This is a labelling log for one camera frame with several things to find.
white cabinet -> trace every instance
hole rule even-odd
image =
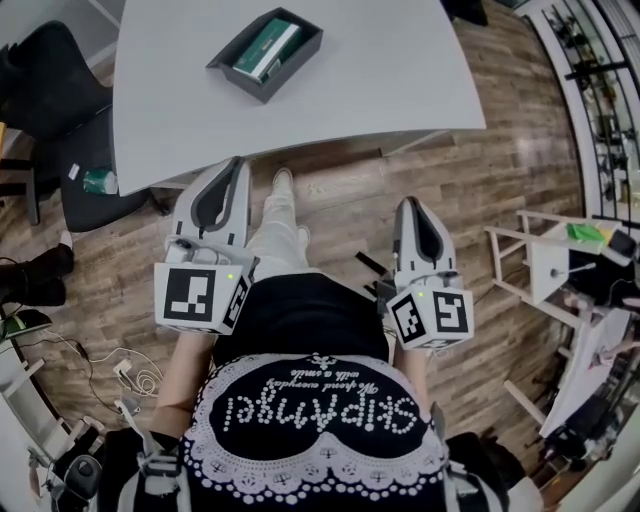
[[[530,0],[578,146],[585,214],[640,239],[640,14],[625,0]]]

white shoe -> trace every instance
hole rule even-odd
[[[307,247],[311,242],[311,231],[307,226],[298,226],[298,247],[302,254],[306,254]]]
[[[274,196],[293,195],[293,175],[291,170],[283,167],[273,178]]]
[[[73,249],[73,240],[71,239],[71,233],[66,229],[60,234],[60,243],[66,245],[69,249]]]

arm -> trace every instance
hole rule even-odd
[[[204,333],[180,334],[158,394],[153,432],[178,439],[189,428],[196,396],[209,372],[214,340]]]
[[[400,370],[418,395],[418,405],[424,413],[431,407],[427,393],[427,355],[424,350],[404,350],[396,342],[393,366]]]

white table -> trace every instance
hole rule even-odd
[[[266,105],[209,61],[285,7],[324,29],[320,51]],[[485,128],[438,0],[128,0],[115,70],[120,192],[249,156],[367,134]]]
[[[592,366],[593,356],[611,350],[622,342],[630,316],[628,311],[622,309],[612,309],[602,319],[595,318],[592,310],[581,313],[582,324],[574,332],[571,353],[567,354],[567,367],[548,415],[540,411],[511,381],[504,383],[507,391],[540,424],[539,434],[542,437],[548,437],[562,426],[606,382],[611,367],[606,364]]]

white pants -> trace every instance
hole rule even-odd
[[[247,244],[260,258],[255,282],[267,277],[314,272],[298,242],[293,194],[271,194],[264,202],[262,224]]]

